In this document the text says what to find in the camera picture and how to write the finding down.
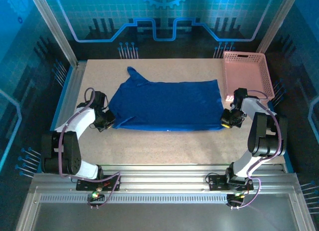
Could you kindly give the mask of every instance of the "basket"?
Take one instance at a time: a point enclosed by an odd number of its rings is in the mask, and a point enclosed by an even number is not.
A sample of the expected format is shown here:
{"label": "basket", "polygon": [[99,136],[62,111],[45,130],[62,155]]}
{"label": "basket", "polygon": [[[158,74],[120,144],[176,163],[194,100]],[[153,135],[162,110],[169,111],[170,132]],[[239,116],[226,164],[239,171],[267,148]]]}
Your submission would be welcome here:
{"label": "basket", "polygon": [[[275,97],[266,57],[262,53],[225,51],[223,79],[226,101],[234,100],[234,91],[238,88],[264,92],[268,99],[263,100],[263,103]],[[258,92],[248,92],[248,94],[265,98]]]}

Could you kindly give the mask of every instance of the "blue cloth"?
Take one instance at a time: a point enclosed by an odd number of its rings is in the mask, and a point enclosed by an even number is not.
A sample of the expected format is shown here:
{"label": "blue cloth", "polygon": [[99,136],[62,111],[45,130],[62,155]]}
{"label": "blue cloth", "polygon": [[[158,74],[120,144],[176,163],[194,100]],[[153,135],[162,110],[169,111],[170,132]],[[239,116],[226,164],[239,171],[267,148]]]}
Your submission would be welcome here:
{"label": "blue cloth", "polygon": [[114,128],[157,131],[220,130],[223,105],[217,80],[151,82],[134,68],[121,84],[109,108]]}

